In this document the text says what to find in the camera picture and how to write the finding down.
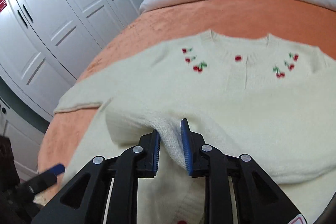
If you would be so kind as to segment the cream cherry knit cardigan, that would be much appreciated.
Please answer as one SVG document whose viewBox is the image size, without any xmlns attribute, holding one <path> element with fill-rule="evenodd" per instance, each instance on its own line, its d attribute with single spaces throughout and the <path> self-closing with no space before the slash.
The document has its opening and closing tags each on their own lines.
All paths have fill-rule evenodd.
<svg viewBox="0 0 336 224">
<path fill-rule="evenodd" d="M 335 60 L 317 47 L 212 30 L 161 42 L 77 83 L 55 113 L 89 107 L 97 113 L 63 182 L 157 130 L 159 174 L 139 183 L 142 223 L 204 217 L 205 181 L 187 176 L 183 118 L 225 154 L 251 155 L 309 223 L 335 193 Z"/>
</svg>

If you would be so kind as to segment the white low cabinet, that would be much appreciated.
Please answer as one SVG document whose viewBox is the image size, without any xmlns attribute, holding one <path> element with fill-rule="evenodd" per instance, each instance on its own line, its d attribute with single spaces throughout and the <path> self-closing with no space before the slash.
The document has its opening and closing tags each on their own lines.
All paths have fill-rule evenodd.
<svg viewBox="0 0 336 224">
<path fill-rule="evenodd" d="M 1 99 L 1 135 L 10 139 L 18 176 L 27 181 L 38 174 L 38 155 L 49 123 L 21 117 Z"/>
</svg>

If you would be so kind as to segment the white wardrobe with red stickers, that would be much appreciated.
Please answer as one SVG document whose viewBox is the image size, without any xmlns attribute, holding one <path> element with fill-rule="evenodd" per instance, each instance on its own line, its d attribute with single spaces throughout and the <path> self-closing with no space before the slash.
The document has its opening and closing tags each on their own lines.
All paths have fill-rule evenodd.
<svg viewBox="0 0 336 224">
<path fill-rule="evenodd" d="M 1 0 L 1 77 L 50 121 L 60 97 L 143 0 Z"/>
</svg>

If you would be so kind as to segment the orange plush bed blanket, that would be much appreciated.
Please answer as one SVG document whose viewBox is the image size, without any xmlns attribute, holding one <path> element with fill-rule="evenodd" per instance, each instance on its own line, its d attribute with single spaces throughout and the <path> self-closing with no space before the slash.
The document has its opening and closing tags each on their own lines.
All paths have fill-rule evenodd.
<svg viewBox="0 0 336 224">
<path fill-rule="evenodd" d="M 335 58 L 335 12 L 295 0 L 206 0 L 146 12 L 131 23 L 94 58 L 79 81 L 115 61 L 157 43 L 212 29 L 220 34 L 260 38 L 272 33 L 280 38 L 318 46 Z M 96 108 L 56 114 L 39 151 L 43 171 L 61 162 L 67 166 Z M 296 185 L 281 185 L 291 192 L 314 190 L 323 198 L 333 195 L 335 171 Z"/>
</svg>

